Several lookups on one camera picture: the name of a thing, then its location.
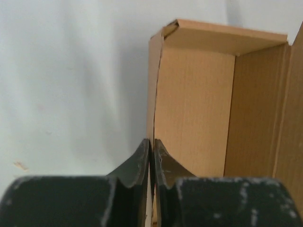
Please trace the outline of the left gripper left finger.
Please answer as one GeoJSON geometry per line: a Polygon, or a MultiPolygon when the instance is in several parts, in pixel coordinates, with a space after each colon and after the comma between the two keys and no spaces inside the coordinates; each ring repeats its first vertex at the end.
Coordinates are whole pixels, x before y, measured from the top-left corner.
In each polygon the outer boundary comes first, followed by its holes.
{"type": "Polygon", "coordinates": [[[143,227],[149,140],[108,175],[24,176],[0,201],[3,227],[143,227]]]}

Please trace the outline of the brown cardboard box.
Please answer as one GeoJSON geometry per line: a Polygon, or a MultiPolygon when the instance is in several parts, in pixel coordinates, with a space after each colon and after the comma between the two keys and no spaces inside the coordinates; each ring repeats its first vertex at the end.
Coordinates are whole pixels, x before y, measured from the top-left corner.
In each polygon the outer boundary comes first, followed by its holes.
{"type": "Polygon", "coordinates": [[[147,137],[196,177],[266,177],[303,220],[303,32],[176,19],[149,41],[147,137]]]}

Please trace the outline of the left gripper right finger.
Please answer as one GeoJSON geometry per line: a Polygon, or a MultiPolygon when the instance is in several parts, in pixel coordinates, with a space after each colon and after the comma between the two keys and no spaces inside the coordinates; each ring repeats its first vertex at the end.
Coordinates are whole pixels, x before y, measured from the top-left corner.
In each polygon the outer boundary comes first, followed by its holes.
{"type": "Polygon", "coordinates": [[[154,142],[160,227],[300,227],[287,189],[266,177],[196,177],[154,142]]]}

